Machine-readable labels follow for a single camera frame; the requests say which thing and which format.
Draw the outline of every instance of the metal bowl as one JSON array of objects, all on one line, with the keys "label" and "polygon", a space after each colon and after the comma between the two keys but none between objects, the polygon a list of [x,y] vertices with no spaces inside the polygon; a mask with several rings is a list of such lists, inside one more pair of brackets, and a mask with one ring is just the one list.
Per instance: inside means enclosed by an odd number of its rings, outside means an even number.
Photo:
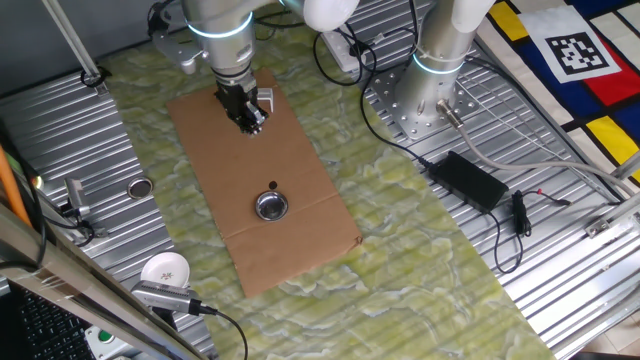
[{"label": "metal bowl", "polygon": [[282,219],[289,210],[289,203],[284,195],[277,191],[267,191],[256,201],[256,214],[265,221]]}]

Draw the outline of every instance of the black power brick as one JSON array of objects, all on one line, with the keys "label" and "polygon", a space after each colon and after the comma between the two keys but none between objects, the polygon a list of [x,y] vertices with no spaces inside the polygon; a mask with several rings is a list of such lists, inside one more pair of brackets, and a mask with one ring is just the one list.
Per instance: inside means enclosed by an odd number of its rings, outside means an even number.
[{"label": "black power brick", "polygon": [[429,167],[429,177],[482,214],[490,213],[509,190],[500,180],[453,151]]}]

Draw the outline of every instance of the keyboard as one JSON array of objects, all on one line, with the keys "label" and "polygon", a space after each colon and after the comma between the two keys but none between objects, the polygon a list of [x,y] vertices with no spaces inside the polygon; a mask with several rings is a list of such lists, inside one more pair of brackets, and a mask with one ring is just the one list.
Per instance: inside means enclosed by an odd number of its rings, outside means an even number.
[{"label": "keyboard", "polygon": [[12,286],[18,317],[33,360],[95,360],[85,339],[85,324],[46,299]]}]

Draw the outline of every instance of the cardboard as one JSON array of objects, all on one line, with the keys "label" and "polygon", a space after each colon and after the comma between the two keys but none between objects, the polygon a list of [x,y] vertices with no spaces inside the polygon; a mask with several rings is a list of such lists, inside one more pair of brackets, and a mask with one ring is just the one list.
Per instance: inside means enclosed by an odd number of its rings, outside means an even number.
[{"label": "cardboard", "polygon": [[[362,243],[362,236],[268,70],[258,86],[274,91],[263,131],[240,133],[215,98],[215,87],[167,103],[204,196],[252,297]],[[261,104],[268,110],[268,104]],[[289,202],[277,222],[255,213],[258,196],[278,184]]]}]

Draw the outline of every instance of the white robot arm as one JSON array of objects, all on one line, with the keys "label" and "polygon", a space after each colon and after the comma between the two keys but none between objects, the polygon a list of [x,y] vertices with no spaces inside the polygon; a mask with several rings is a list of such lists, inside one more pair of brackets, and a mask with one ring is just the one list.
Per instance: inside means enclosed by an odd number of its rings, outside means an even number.
[{"label": "white robot arm", "polygon": [[149,35],[167,57],[187,73],[195,72],[195,58],[202,56],[216,76],[216,97],[227,116],[242,132],[258,134],[268,117],[258,105],[251,58],[255,53],[253,10],[269,3],[282,3],[317,31],[330,31],[344,24],[359,0],[182,0],[187,27],[198,47],[180,45],[167,33],[163,12],[171,0],[154,5]]}]

